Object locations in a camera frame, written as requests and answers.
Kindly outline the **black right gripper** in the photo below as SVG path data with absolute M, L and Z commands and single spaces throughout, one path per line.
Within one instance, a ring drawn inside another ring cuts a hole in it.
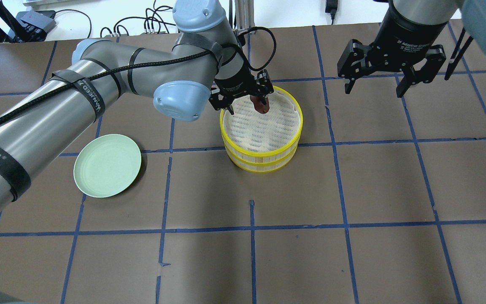
M 351 93 L 357 79 L 377 71 L 403 72 L 398 98 L 413 85 L 434 81 L 446 59 L 443 46 L 434 44 L 445 25 L 418 23 L 389 8 L 372 43 L 349 40 L 340 56 L 337 73 L 346 81 L 345 94 Z

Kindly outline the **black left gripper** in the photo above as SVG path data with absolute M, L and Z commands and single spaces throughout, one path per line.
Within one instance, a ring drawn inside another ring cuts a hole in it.
M 258 78 L 251 74 L 251 67 L 248 63 L 242 66 L 233 75 L 227 78 L 214 78 L 214 84 L 218 91 L 212 89 L 209 102 L 212 106 L 222 106 L 230 115 L 235 114 L 232 103 L 237 98 L 244 96 L 258 96 L 259 102 L 263 106 L 269 106 L 269 95 L 274 93 L 272 82 L 270 81 L 268 71 L 263 69 L 259 71 Z

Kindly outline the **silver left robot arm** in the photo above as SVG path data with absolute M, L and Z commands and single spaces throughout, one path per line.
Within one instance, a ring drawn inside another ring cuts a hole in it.
M 68 68 L 0 116 L 0 212 L 122 94 L 152 98 L 161 114 L 184 122 L 207 103 L 233 112 L 236 98 L 250 96 L 268 106 L 268 72 L 250 66 L 246 31 L 232 28 L 218 0 L 178 0 L 172 13 L 180 33 L 170 52 L 88 38 Z

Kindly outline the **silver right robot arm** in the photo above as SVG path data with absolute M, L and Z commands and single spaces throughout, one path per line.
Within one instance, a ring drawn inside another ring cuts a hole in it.
M 401 72 L 397 97 L 402 98 L 413 85 L 434 81 L 444 64 L 449 79 L 471 42 L 486 55 L 486 0 L 390 0 L 388 5 L 374 41 L 367 46 L 350 40 L 337 63 L 346 94 L 364 76 Z M 435 41 L 457 11 L 463 23 L 460 38 L 467 40 L 458 41 L 447 57 Z

